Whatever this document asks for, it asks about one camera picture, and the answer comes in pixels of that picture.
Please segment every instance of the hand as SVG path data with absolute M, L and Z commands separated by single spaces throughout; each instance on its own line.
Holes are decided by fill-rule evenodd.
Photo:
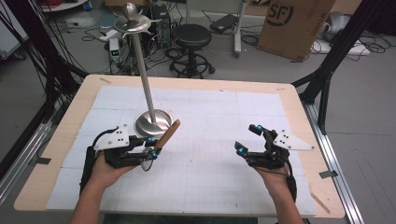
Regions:
M 277 194 L 290 193 L 286 176 L 289 174 L 289 166 L 285 163 L 282 168 L 268 170 L 261 167 L 254 168 L 264 180 L 265 187 L 274 198 Z
M 128 166 L 116 169 L 105 162 L 105 154 L 100 152 L 88 183 L 95 185 L 97 188 L 106 189 L 116 183 L 123 174 L 134 168 L 135 166 Z

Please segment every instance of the white bracket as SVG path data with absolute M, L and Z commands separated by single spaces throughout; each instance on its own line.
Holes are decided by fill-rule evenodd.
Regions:
M 129 134 L 128 126 L 124 124 L 113 133 L 109 134 L 100 143 L 96 144 L 93 149 L 104 150 L 115 147 L 128 147 L 129 146 Z
M 285 130 L 282 130 L 281 133 L 277 134 L 277 137 L 274 140 L 274 145 L 290 150 L 312 150 L 315 148 L 293 134 L 285 132 Z

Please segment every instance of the metal base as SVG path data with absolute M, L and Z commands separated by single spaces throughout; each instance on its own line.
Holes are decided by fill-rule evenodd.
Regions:
M 161 109 L 154 109 L 155 123 L 151 122 L 149 112 L 139 115 L 134 121 L 134 131 L 140 137 L 160 139 L 173 123 L 172 115 Z
M 349 189 L 344 173 L 341 170 L 341 166 L 335 156 L 332 144 L 327 135 L 324 135 L 318 126 L 318 111 L 314 105 L 307 105 L 303 103 L 305 113 L 311 123 L 312 130 L 318 139 L 319 147 L 323 154 L 329 171 L 335 171 L 338 176 L 333 177 L 335 187 L 337 188 L 338 194 L 340 195 L 341 202 L 346 210 L 346 215 L 351 224 L 362 224 L 364 223 L 361 212 L 355 203 L 355 199 L 352 196 L 352 192 Z

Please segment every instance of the power strip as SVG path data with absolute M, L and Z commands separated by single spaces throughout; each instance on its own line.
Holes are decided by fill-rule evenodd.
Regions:
M 106 33 L 106 35 L 102 35 L 101 37 L 99 37 L 99 39 L 101 39 L 102 41 L 107 41 L 109 38 L 111 38 L 111 36 L 117 33 L 118 31 L 116 30 L 110 30 L 109 32 Z

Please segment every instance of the electronic equipment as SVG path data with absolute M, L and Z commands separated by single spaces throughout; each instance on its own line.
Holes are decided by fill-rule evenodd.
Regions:
M 110 54 L 110 60 L 113 63 L 120 62 L 120 44 L 117 38 L 111 38 L 109 40 L 108 52 Z
M 155 34 L 157 35 L 158 49 L 167 49 L 172 46 L 171 41 L 171 18 L 166 5 L 151 6 L 152 19 L 155 22 Z
M 227 16 L 219 19 L 218 21 L 213 22 L 212 24 L 209 25 L 210 29 L 218 32 L 219 34 L 223 33 L 224 31 L 232 28 L 236 21 L 238 20 L 237 17 L 235 17 L 232 14 L 228 14 Z
M 327 20 L 323 24 L 323 38 L 329 43 L 333 43 L 334 39 L 339 36 L 347 26 L 349 20 L 349 16 L 344 15 L 339 11 L 330 13 L 327 17 Z

